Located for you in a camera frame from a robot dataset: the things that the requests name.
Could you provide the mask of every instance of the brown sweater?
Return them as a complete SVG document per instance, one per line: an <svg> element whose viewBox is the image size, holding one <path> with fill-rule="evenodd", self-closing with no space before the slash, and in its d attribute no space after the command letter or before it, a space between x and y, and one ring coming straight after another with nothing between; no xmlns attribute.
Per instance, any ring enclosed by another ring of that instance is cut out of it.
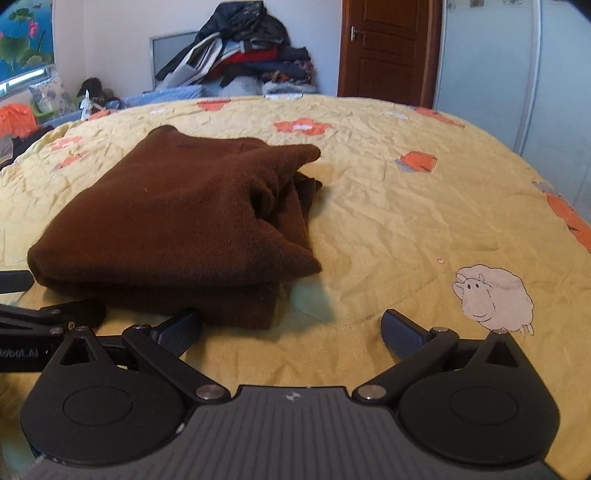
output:
<svg viewBox="0 0 591 480"><path fill-rule="evenodd" d="M31 247L37 281L76 297L268 328L280 282L318 273L313 145L193 138L166 125L79 193Z"/></svg>

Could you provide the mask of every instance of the yellow bedspread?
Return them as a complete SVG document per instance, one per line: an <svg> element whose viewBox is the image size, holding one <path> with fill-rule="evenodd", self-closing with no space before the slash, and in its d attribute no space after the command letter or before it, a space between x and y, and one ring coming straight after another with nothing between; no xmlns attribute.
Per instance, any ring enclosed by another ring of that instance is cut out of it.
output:
<svg viewBox="0 0 591 480"><path fill-rule="evenodd" d="M0 172L1 268L26 268L27 249L60 209L163 124L322 150L303 169L324 183L310 218L322 273L285 287L271 330L206 329L188 363L233 390L352 388L395 362L379 334L390 307L463 338L505 326L560 407L548 463L567 480L591 473L589 226L520 157L451 116L305 96L164 103L63 125ZM493 308L473 296L476 283L513 295L489 296ZM0 298L35 309L67 300L39 285ZM160 319L111 309L100 333L146 320ZM2 478L33 459L18 414L36 378L0 375Z"/></svg>

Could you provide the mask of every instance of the ribbed gray surface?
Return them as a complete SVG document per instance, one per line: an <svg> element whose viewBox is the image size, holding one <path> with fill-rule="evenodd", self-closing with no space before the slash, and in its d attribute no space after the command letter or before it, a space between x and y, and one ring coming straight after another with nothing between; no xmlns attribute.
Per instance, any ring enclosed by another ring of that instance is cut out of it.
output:
<svg viewBox="0 0 591 480"><path fill-rule="evenodd" d="M103 469L42 460L24 480L557 480L542 463L508 472L461 470L410 443L385 408L342 388L243 387L199 407L170 444Z"/></svg>

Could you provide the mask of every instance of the white wall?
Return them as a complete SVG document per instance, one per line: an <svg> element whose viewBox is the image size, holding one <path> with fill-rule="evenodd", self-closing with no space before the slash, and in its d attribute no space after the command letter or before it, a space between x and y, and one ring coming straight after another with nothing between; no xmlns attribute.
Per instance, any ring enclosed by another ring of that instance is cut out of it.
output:
<svg viewBox="0 0 591 480"><path fill-rule="evenodd" d="M218 3L219 0L85 0L87 77L100 78L104 87L112 88L118 96L150 90L150 37L197 31ZM310 51L320 91L335 95L342 0L267 0L265 5L287 27L292 44Z"/></svg>
<svg viewBox="0 0 591 480"><path fill-rule="evenodd" d="M57 71L66 90L74 96L86 76L84 16L82 0L53 1L53 41Z"/></svg>
<svg viewBox="0 0 591 480"><path fill-rule="evenodd" d="M22 103L29 105L31 103L31 94L28 90L16 93L0 101L0 106L8 105L9 103Z"/></svg>

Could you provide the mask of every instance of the pivot bolt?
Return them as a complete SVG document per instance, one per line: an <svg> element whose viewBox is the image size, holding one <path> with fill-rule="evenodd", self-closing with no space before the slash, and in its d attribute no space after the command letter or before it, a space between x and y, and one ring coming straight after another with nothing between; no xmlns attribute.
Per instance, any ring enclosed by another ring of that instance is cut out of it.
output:
<svg viewBox="0 0 591 480"><path fill-rule="evenodd" d="M386 389L381 385L362 385L357 389L357 393L365 400L379 400L386 396Z"/></svg>
<svg viewBox="0 0 591 480"><path fill-rule="evenodd" d="M226 389L220 385L202 385L195 391L202 400L218 400L226 394Z"/></svg>

